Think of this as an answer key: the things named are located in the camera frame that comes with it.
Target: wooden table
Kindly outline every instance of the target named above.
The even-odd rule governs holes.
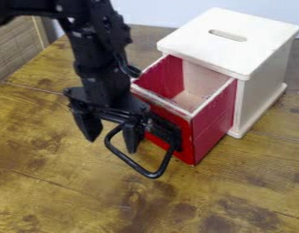
[[[133,64],[158,58],[170,31],[133,26]],[[299,41],[287,93],[246,136],[224,137],[196,167],[172,159],[154,181],[102,137],[82,138],[59,94],[78,85],[71,62],[63,37],[0,85],[0,232],[299,233]],[[162,153],[144,141],[134,157],[153,168]]]

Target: open drawer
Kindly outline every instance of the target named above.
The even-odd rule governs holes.
[[[234,78],[174,56],[162,56],[131,82],[131,93],[181,128],[182,150],[174,156],[189,165],[200,161],[232,126],[236,87]],[[168,148],[150,134],[146,138]]]

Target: white wall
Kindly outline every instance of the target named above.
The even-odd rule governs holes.
[[[129,24],[178,27],[212,7],[299,25],[299,0],[111,0]],[[47,24],[50,40],[62,35],[59,27]]]

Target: black metal handle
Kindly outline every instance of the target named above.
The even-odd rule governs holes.
[[[142,168],[110,143],[111,138],[117,133],[122,131],[122,125],[118,125],[105,136],[103,144],[106,148],[113,152],[113,154],[145,177],[150,179],[156,179],[162,176],[166,166],[169,164],[169,160],[172,158],[172,154],[174,150],[177,149],[176,140],[173,142],[169,142],[169,149],[166,151],[166,154],[164,156],[162,162],[160,164],[160,167],[156,172],[148,171],[145,168]]]

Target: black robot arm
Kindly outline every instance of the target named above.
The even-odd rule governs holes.
[[[93,142],[99,135],[101,120],[115,122],[118,127],[105,137],[105,146],[138,173],[160,177],[180,147],[180,129],[156,116],[129,92],[129,78],[137,78],[141,71],[129,66],[125,54],[125,46],[131,43],[129,26],[109,0],[0,0],[0,26],[18,15],[57,19],[67,35],[82,86],[66,88],[63,94],[86,140]],[[129,153],[135,152],[145,131],[169,143],[156,172],[139,167],[110,144],[119,131]]]

